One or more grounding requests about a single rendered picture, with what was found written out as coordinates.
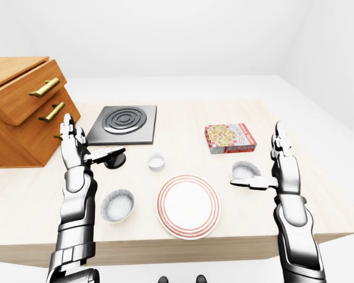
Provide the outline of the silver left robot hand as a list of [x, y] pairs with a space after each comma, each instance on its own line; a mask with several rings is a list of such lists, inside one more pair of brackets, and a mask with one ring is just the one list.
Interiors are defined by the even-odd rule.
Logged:
[[113, 156], [126, 151], [124, 147], [106, 147], [95, 152], [89, 152], [87, 148], [89, 143], [84, 130], [80, 126], [75, 125], [69, 113], [65, 114], [60, 130], [63, 135], [61, 153], [67, 169], [76, 166], [90, 166], [93, 163], [104, 163]]

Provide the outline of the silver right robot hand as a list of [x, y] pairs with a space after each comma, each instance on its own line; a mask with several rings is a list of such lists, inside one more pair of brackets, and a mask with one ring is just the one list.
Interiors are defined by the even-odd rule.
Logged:
[[277, 193], [300, 194], [300, 172], [296, 158], [291, 153], [291, 141], [281, 121], [276, 123], [271, 137], [271, 159], [274, 161], [271, 178], [255, 176], [248, 179], [233, 179], [234, 186], [253, 190], [274, 188]]

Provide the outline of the patterned grey bowl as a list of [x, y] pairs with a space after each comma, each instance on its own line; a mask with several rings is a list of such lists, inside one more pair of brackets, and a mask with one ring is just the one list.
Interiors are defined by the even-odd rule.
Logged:
[[101, 216], [112, 223], [126, 219], [132, 212], [135, 204], [132, 193], [125, 189], [118, 189], [109, 193], [101, 204]]
[[239, 161], [232, 166], [232, 175], [236, 179], [248, 179], [261, 176], [259, 169], [250, 162]]

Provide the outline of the flat dark stove plate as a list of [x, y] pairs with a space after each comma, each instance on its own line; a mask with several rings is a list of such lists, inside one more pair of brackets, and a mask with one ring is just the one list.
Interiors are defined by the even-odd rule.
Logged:
[[152, 144], [156, 106], [105, 106], [87, 135], [89, 145]]

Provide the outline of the white plate with red rings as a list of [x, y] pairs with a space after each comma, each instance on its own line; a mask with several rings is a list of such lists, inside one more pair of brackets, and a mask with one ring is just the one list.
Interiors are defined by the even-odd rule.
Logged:
[[156, 210], [160, 223], [170, 234], [195, 240], [207, 236], [216, 227], [221, 203], [207, 181], [194, 175], [179, 175], [162, 186]]

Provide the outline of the wooden cabinet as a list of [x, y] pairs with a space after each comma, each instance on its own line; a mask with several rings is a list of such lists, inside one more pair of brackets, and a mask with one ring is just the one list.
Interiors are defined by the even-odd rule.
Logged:
[[20, 157], [24, 156], [24, 154], [21, 153], [21, 150], [23, 150], [24, 147], [22, 146], [21, 142], [18, 141], [18, 139], [16, 138], [16, 134], [19, 132], [20, 125], [16, 126], [12, 124], [7, 124], [0, 119], [0, 168], [17, 167], [16, 161], [18, 161]]

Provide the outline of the printed cookie box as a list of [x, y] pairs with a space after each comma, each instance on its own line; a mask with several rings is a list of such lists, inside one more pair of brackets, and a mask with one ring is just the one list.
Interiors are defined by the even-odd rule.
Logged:
[[244, 123], [208, 125], [205, 137], [211, 154], [253, 152], [257, 146]]

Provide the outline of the small white ramekin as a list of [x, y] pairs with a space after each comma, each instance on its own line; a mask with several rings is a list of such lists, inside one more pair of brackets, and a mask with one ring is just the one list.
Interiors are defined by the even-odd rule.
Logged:
[[162, 153], [155, 152], [149, 155], [147, 165], [152, 171], [160, 171], [165, 167], [165, 157]]

